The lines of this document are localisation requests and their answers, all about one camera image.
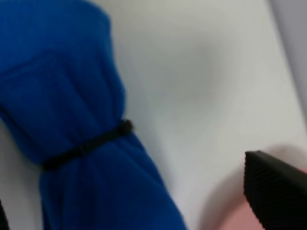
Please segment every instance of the black object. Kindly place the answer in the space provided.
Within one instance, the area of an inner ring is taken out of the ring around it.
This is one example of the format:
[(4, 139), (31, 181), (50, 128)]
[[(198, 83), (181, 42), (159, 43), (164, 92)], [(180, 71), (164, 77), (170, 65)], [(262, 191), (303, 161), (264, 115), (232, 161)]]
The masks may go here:
[(106, 142), (130, 134), (132, 130), (133, 130), (132, 122), (129, 120), (122, 120), (119, 126), (117, 126), (115, 129), (108, 131), (104, 134), (101, 134), (75, 148), (72, 148), (60, 155), (57, 155), (55, 157), (46, 160), (45, 162), (43, 162), (42, 166), (44, 170), (56, 169), (75, 158), (89, 154), (91, 151), (93, 151), (94, 149), (103, 145)]
[(307, 174), (264, 152), (246, 152), (244, 194), (266, 230), (307, 230)]
[(0, 230), (10, 230), (1, 200), (0, 200)]

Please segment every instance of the fleece fabric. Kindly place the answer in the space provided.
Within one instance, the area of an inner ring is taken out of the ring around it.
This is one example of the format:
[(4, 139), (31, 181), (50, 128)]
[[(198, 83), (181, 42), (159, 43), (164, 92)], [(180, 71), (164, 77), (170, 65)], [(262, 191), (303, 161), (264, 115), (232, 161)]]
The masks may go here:
[[(0, 114), (41, 164), (115, 128), (125, 90), (110, 20), (81, 0), (0, 1)], [(106, 143), (43, 172), (45, 230), (185, 230), (138, 138)]]

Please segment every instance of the black cord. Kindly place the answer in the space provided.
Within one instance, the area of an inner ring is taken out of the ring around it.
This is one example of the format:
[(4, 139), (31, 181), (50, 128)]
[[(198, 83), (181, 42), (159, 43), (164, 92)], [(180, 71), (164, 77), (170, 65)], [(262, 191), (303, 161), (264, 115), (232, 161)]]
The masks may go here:
[(56, 169), (71, 160), (85, 156), (89, 154), (91, 151), (96, 149), (97, 147), (103, 145), (106, 142), (113, 141), (122, 136), (126, 136), (130, 134), (133, 130), (133, 125), (129, 120), (123, 120), (115, 129), (108, 131), (104, 134), (101, 134), (89, 141), (74, 147), (60, 155), (52, 157), (45, 162), (43, 162), (42, 166), (45, 170), (53, 170)]

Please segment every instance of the white wall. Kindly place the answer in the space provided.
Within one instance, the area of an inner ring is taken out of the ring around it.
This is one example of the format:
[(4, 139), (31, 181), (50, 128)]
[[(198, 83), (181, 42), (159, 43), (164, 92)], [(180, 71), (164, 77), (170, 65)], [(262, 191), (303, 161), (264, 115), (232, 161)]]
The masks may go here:
[[(304, 122), (265, 0), (96, 2), (113, 20), (127, 117), (191, 230), (212, 227), (230, 194), (241, 196), (244, 151), (292, 159), (295, 148), (305, 160)], [(37, 172), (2, 130), (0, 196), (12, 229), (39, 229)]]

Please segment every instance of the black plastic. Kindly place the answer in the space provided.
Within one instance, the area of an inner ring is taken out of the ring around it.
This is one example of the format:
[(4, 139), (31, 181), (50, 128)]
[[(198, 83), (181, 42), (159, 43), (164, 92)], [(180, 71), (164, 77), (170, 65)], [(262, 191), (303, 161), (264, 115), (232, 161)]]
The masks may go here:
[(266, 230), (307, 230), (307, 174), (264, 152), (246, 152), (244, 194)]

